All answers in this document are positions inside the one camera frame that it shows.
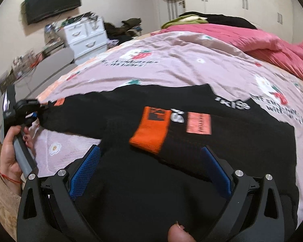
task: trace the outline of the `green blanket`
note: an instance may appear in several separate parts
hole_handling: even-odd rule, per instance
[[[207,18],[199,17],[195,14],[189,14],[185,16],[181,16],[175,20],[169,21],[162,26],[162,29],[166,29],[173,25],[181,25],[181,24],[198,24],[198,23],[209,23]]]

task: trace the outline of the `television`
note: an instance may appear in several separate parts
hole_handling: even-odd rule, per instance
[[[81,0],[25,0],[28,25],[81,6]]]

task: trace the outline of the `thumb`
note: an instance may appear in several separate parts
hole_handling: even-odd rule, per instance
[[[14,137],[20,133],[20,130],[21,130],[20,125],[10,127],[3,142],[6,144],[12,144],[14,141]]]
[[[184,227],[176,222],[168,231],[168,242],[196,242],[194,238],[184,231]]]

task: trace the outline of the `pink blanket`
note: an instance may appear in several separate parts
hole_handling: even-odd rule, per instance
[[[217,24],[175,25],[161,30],[158,34],[173,31],[190,31],[212,36],[253,57],[275,64],[303,80],[303,42],[289,44],[262,30]]]

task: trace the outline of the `finger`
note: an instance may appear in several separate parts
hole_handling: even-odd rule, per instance
[[[17,125],[17,126],[12,126],[9,128],[6,137],[3,140],[3,143],[5,144],[12,144],[14,141],[14,137],[20,133],[21,130],[21,126]]]
[[[27,146],[28,148],[30,148],[30,149],[33,149],[34,144],[33,144],[31,141],[27,141],[27,142],[26,142],[26,146]]]
[[[23,140],[26,142],[26,141],[32,141],[33,139],[31,138],[30,135],[24,135]]]
[[[23,128],[23,131],[24,131],[24,133],[27,134],[27,135],[30,134],[30,133],[29,133],[29,128],[26,127],[26,126]]]
[[[196,242],[194,238],[184,231],[184,227],[176,223],[168,231],[168,242]]]

